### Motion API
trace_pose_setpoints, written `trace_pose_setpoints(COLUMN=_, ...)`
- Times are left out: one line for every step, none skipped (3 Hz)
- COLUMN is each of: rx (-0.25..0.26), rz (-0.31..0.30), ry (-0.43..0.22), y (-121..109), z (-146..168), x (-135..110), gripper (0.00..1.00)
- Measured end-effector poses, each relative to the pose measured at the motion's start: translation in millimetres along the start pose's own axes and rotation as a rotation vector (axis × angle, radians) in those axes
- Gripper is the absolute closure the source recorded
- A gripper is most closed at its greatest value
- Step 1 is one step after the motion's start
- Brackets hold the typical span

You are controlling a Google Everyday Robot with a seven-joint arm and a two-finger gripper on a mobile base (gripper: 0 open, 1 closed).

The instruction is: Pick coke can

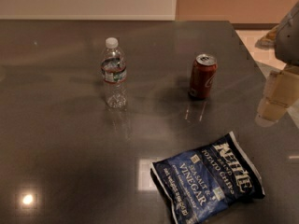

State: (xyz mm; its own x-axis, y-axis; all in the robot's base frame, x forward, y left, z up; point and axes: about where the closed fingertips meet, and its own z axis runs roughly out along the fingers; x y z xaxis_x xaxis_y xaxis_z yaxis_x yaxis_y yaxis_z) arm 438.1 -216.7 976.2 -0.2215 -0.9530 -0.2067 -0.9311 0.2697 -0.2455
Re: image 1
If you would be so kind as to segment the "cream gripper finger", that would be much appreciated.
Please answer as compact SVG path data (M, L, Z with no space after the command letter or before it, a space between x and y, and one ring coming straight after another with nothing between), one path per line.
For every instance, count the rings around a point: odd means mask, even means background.
M299 99L299 66L287 64L271 71L263 90L255 122L262 127L276 124Z
M276 43L276 36L278 32L278 26L276 25L267 32L266 35L262 36L255 44L260 49L272 49Z

